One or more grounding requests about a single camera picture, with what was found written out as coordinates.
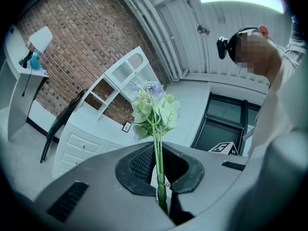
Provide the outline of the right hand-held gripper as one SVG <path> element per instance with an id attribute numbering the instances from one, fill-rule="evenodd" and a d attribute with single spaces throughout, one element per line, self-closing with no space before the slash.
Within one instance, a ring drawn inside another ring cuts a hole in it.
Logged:
<path id="1" fill-rule="evenodd" d="M 221 142 L 214 146 L 212 149 L 209 150 L 212 153 L 218 154 L 227 154 L 227 155 L 239 155 L 235 144 L 231 142 Z"/>

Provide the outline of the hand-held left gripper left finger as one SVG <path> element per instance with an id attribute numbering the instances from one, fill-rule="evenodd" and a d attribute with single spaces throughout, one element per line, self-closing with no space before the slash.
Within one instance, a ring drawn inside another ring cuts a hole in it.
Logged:
<path id="1" fill-rule="evenodd" d="M 155 167 L 154 143 L 140 146 L 117 162 L 115 176 L 134 195 L 156 196 L 157 190 L 151 185 Z"/>

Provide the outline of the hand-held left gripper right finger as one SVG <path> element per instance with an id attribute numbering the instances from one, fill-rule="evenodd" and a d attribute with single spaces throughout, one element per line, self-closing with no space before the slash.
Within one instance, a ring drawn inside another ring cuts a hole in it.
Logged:
<path id="1" fill-rule="evenodd" d="M 173 193 L 193 192 L 204 177 L 204 166 L 193 151 L 193 148 L 163 143 L 164 174 Z"/>

